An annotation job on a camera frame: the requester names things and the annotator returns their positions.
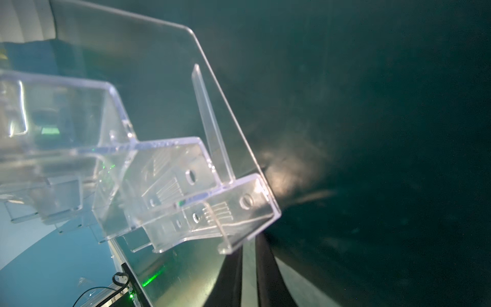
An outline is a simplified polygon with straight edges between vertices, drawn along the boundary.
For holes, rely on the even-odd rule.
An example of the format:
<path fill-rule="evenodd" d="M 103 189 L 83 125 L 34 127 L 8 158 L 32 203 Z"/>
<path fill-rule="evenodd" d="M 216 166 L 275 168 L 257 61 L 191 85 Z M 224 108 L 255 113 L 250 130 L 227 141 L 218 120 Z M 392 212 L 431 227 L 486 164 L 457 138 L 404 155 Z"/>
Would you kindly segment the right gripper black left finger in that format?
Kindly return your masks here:
<path fill-rule="evenodd" d="M 240 307 L 242 299 L 242 264 L 243 249 L 239 248 L 231 255 L 226 255 L 215 285 L 209 294 L 204 307 L 230 306 Z"/>

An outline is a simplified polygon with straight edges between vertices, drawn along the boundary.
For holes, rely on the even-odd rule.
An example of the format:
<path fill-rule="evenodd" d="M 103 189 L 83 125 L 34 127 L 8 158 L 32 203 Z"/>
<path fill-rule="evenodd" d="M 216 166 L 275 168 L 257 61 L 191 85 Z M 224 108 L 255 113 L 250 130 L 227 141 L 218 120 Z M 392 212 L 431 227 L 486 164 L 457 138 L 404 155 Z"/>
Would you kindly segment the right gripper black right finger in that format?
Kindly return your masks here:
<path fill-rule="evenodd" d="M 281 275 L 265 234 L 255 239 L 258 306 L 297 306 Z"/>

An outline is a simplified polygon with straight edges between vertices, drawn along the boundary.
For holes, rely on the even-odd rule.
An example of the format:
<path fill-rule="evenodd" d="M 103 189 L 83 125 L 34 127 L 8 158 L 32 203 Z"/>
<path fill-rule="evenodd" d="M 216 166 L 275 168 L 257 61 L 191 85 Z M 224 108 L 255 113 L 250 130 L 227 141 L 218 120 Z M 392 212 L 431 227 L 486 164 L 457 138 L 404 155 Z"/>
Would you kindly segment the clear acrylic card organizer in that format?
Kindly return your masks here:
<path fill-rule="evenodd" d="M 1 203 L 134 252 L 281 216 L 193 31 L 85 1 L 1 2 Z"/>

